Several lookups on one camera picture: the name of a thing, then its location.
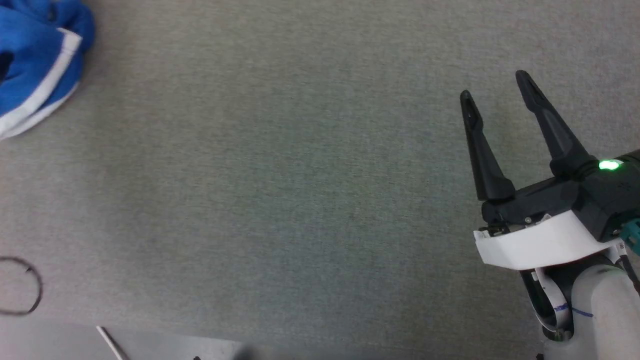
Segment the robotic arm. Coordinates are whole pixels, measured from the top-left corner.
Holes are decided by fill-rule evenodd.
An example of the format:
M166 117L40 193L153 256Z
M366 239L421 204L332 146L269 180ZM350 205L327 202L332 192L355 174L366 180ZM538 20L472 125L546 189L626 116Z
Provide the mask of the robotic arm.
M469 91L460 94L477 197L474 231L486 264L518 270L546 337L546 360L640 359L640 149L598 161L530 75L522 98L551 153L553 177L516 190L483 134Z

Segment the gray fabric surface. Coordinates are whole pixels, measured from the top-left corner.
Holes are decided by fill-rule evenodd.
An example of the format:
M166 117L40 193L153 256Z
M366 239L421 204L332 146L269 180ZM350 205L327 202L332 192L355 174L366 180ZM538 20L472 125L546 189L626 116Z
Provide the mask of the gray fabric surface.
M516 69L596 156L639 144L632 0L89 5L79 90L0 143L0 251L43 273L44 318L532 358L518 274L473 245L459 93L516 186L550 175Z

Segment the white stripe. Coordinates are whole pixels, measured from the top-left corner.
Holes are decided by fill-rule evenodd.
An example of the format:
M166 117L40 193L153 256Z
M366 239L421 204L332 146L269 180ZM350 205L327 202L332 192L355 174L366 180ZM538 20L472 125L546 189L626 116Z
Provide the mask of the white stripe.
M28 118L31 114L37 111L49 96L51 96L53 90L58 86L60 78L62 78L62 75L67 71L71 60L82 42L82 38L78 34L66 29L59 28L58 31L64 34L58 58L53 63L49 73L47 73L42 82L38 87L36 87L33 94L31 94L20 106L0 117L1 137L4 137L4 133L6 131L13 128L19 122Z
M31 129L32 127L36 126L36 124L38 124L44 118L46 118L49 115L51 115L52 112L56 111L56 109L58 109L60 107L60 105L62 105L62 103L65 102L71 96L71 94L74 93L76 88L78 88L78 84L77 83L74 85L74 87L71 89L71 91L67 95L65 95L62 99L60 99L60 100L58 100L58 101L56 101L56 102L54 102L54 103L42 108L40 111L38 111L35 114L33 114L32 116L28 117L26 120L23 120L22 122L19 122L13 128L11 128L11 129L7 130L6 132L0 134L0 140L4 140L6 138L10 138L12 136L19 135L19 134L27 131L28 129Z

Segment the blue cloth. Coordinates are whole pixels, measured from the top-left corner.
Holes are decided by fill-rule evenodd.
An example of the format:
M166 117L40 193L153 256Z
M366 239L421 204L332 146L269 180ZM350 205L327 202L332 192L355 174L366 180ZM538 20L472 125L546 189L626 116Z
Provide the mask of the blue cloth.
M71 49L65 42L65 48L65 34L58 28L79 35L82 38L79 45ZM0 119L8 118L3 118L3 115L32 99L56 60L65 51L73 51L73 58L37 111L65 99L81 77L83 54L93 44L94 36L92 13L79 0L0 0L0 54L4 55L0 58L5 62L10 60L8 69L4 65L4 72L0 63ZM27 120L28 117L24 116L16 123L3 124L0 121L0 139L4 138L1 132Z

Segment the glowing green indicator light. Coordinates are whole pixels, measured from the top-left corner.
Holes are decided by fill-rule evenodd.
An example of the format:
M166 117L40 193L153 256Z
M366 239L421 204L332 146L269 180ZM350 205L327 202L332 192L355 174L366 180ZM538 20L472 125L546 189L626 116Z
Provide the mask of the glowing green indicator light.
M602 160L598 164L598 167L600 168L600 170L616 170L620 167L621 163L622 161L620 160Z

